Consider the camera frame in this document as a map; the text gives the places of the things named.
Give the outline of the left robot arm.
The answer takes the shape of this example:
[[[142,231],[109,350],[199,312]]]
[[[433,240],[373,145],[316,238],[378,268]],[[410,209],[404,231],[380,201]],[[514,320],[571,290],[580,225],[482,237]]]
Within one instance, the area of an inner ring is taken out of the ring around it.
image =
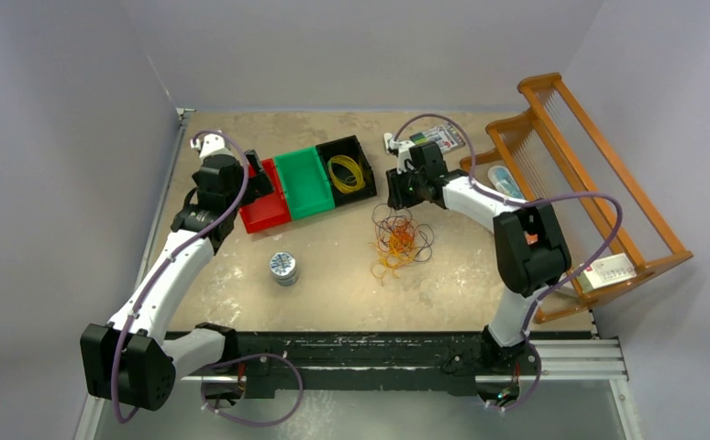
[[[82,332],[86,389],[94,397],[156,411],[186,374],[207,365],[227,375],[239,365],[235,332],[223,325],[200,324],[181,342],[164,339],[182,298],[233,231],[239,208],[273,192],[252,149],[221,149],[201,160],[148,276],[106,324]]]

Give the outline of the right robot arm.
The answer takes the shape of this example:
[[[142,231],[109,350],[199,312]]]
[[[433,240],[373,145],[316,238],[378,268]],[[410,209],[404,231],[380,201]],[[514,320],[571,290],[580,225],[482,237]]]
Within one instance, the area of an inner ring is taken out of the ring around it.
[[[481,360],[494,373],[516,363],[541,294],[558,285],[571,256],[551,205],[532,206],[479,185],[464,170],[449,170],[435,142],[388,140],[396,166],[386,172],[394,210],[423,202],[465,215],[494,236],[496,266],[505,286],[493,320],[483,329]]]

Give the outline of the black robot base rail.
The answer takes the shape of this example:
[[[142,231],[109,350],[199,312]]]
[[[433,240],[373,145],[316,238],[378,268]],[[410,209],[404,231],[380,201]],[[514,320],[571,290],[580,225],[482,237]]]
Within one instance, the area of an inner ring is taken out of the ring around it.
[[[206,376],[241,379],[250,399],[276,391],[438,391],[511,400],[541,370],[537,350],[487,364],[482,331],[239,332],[228,367]]]

